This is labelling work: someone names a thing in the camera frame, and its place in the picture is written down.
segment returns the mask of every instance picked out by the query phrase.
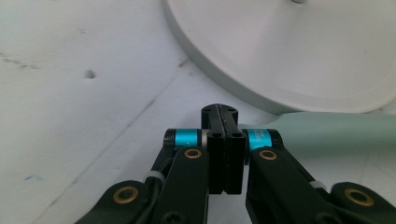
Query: round white base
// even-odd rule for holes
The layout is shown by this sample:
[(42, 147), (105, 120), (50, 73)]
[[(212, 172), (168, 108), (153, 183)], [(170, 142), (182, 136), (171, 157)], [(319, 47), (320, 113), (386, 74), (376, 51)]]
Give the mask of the round white base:
[(177, 40), (224, 89), (272, 113), (361, 113), (396, 96), (395, 0), (165, 0)]

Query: hole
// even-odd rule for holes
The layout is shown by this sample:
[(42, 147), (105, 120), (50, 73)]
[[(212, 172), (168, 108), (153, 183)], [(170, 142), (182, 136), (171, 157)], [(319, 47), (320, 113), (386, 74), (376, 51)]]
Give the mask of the hole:
[(213, 133), (212, 135), (213, 135), (213, 137), (221, 137), (222, 136), (221, 133)]
[(123, 187), (114, 193), (113, 200), (120, 204), (130, 203), (137, 197), (138, 192), (134, 186)]
[(242, 134), (241, 133), (233, 133), (232, 137), (242, 137)]
[(345, 189), (344, 193), (350, 201), (361, 206), (370, 207), (375, 203), (372, 196), (359, 189)]
[(202, 151), (195, 148), (188, 149), (184, 152), (184, 156), (189, 159), (197, 159), (202, 156)]
[(276, 158), (277, 158), (276, 153), (271, 151), (271, 150), (263, 150), (263, 151), (261, 151), (260, 152), (260, 156), (263, 159), (266, 159), (268, 161), (273, 161), (273, 160), (276, 160)]
[(92, 70), (88, 70), (85, 73), (85, 78), (96, 78), (96, 74)]

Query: white surface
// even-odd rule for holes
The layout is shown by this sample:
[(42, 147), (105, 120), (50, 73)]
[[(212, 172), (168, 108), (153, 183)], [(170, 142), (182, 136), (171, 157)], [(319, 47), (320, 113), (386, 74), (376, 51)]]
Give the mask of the white surface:
[(258, 108), (369, 112), (396, 96), (396, 2), (166, 0), (191, 59)]
[[(111, 185), (143, 178), (166, 129), (198, 128), (205, 105), (275, 117), (191, 63), (158, 0), (2, 1), (0, 52), (2, 224), (74, 223)], [(394, 152), (292, 153), (328, 188), (350, 180), (396, 204)], [(249, 223), (244, 200), (210, 196), (209, 223)]]

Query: blue band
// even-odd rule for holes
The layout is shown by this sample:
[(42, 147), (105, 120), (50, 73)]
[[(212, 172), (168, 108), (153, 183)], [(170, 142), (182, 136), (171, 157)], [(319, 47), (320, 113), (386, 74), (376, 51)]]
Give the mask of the blue band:
[(258, 147), (271, 147), (271, 135), (266, 129), (247, 129), (250, 152)]
[(176, 129), (175, 137), (176, 147), (197, 147), (198, 130), (197, 129)]

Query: dark spot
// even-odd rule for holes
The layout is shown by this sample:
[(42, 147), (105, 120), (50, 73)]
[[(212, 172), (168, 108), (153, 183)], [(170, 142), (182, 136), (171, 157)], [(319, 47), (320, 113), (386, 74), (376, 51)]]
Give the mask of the dark spot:
[(85, 72), (85, 78), (96, 78), (96, 74), (92, 70)]
[(32, 177), (33, 177), (32, 175), (29, 175), (28, 177), (24, 178), (24, 180), (31, 179)]
[(186, 63), (188, 63), (189, 62), (189, 59), (187, 58), (187, 59), (185, 59), (185, 60), (183, 60), (181, 63), (179, 63), (178, 64), (178, 67), (183, 67), (184, 65), (186, 65)]

